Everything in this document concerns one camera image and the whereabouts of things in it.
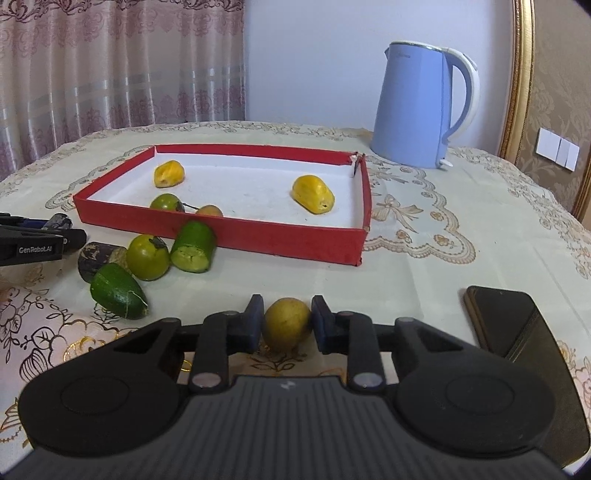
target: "cucumber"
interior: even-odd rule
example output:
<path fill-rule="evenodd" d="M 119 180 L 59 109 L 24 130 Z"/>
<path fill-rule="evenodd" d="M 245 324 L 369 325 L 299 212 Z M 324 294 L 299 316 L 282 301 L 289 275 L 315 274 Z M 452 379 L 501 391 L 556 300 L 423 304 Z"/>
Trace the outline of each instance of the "cucumber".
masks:
<path fill-rule="evenodd" d="M 216 247 L 214 231 L 205 223 L 191 221 L 178 233 L 170 251 L 170 261 L 185 272 L 206 272 L 212 265 Z"/>
<path fill-rule="evenodd" d="M 90 284 L 90 295 L 105 310 L 137 320 L 148 313 L 148 302 L 135 279 L 116 263 L 103 265 Z"/>

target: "yellow mango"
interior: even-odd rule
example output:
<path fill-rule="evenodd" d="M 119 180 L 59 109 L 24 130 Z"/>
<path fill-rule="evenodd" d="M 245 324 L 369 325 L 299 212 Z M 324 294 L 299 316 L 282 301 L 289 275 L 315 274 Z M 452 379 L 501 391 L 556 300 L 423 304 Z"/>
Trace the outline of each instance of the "yellow mango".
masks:
<path fill-rule="evenodd" d="M 315 215 L 329 212 L 335 206 L 335 196 L 316 175 L 297 178 L 291 188 L 291 197 Z"/>
<path fill-rule="evenodd" d="M 159 189 L 174 187 L 184 180 L 184 168 L 176 160 L 169 160 L 154 170 L 154 185 Z"/>

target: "cucumber slice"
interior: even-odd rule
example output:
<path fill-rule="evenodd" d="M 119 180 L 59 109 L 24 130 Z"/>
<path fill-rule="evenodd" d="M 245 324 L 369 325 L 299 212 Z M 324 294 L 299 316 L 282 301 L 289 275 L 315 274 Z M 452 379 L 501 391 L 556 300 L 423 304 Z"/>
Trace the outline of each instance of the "cucumber slice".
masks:
<path fill-rule="evenodd" d="M 205 223 L 191 221 L 178 233 L 170 261 L 186 272 L 203 273 L 210 269 L 216 247 L 214 231 Z"/>

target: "black phone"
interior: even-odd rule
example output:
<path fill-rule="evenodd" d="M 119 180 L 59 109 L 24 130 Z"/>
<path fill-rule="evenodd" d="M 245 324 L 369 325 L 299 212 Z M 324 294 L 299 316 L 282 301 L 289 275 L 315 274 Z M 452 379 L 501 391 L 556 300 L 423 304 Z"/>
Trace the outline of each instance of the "black phone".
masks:
<path fill-rule="evenodd" d="M 471 286 L 464 304 L 483 349 L 528 368 L 551 388 L 554 420 L 541 450 L 561 466 L 589 450 L 589 429 L 558 344 L 533 299 L 525 292 Z"/>

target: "yellow fruit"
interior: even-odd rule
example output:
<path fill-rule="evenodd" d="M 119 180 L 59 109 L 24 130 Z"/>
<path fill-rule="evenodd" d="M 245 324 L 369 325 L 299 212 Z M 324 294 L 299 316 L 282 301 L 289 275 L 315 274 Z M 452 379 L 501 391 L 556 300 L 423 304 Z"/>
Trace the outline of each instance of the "yellow fruit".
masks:
<path fill-rule="evenodd" d="M 291 188 L 291 197 L 316 215 L 329 212 L 335 206 L 335 196 L 316 175 L 297 178 Z"/>
<path fill-rule="evenodd" d="M 154 185 L 159 189 L 174 187 L 184 180 L 184 168 L 176 160 L 169 160 L 154 170 Z"/>
<path fill-rule="evenodd" d="M 310 309 L 298 299 L 279 299 L 265 313 L 262 337 L 276 352 L 290 352 L 311 332 Z"/>
<path fill-rule="evenodd" d="M 215 205 L 206 205 L 201 207 L 197 212 L 199 215 L 210 215 L 214 217 L 223 217 L 222 211 Z"/>

